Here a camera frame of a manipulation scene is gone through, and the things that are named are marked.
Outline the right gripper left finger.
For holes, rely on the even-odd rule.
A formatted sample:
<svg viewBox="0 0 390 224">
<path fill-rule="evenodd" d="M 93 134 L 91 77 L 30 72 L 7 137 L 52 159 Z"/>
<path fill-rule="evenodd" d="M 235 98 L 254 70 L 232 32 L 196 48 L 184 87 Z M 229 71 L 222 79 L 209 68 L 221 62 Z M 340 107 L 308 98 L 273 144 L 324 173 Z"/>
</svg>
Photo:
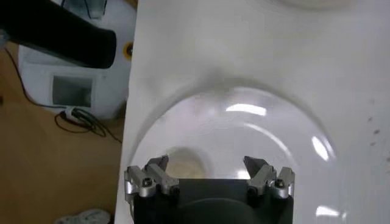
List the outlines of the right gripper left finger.
<svg viewBox="0 0 390 224">
<path fill-rule="evenodd" d="M 141 169 L 129 166 L 124 172 L 124 192 L 127 198 L 136 195 L 141 198 L 153 197 L 158 191 L 169 197 L 179 195 L 179 179 L 166 172 L 168 155 L 150 159 Z"/>
</svg>

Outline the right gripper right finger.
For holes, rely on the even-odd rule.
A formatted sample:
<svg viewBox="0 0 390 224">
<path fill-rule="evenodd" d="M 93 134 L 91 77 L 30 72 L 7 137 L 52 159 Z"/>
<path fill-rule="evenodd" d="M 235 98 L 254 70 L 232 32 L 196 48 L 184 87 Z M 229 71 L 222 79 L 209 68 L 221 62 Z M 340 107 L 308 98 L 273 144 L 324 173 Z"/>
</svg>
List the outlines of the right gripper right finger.
<svg viewBox="0 0 390 224">
<path fill-rule="evenodd" d="M 250 156 L 243 158 L 250 179 L 247 180 L 247 194 L 261 197 L 271 194 L 277 199 L 294 197 L 295 173 L 289 167 L 282 167 L 279 173 L 264 159 Z"/>
</svg>

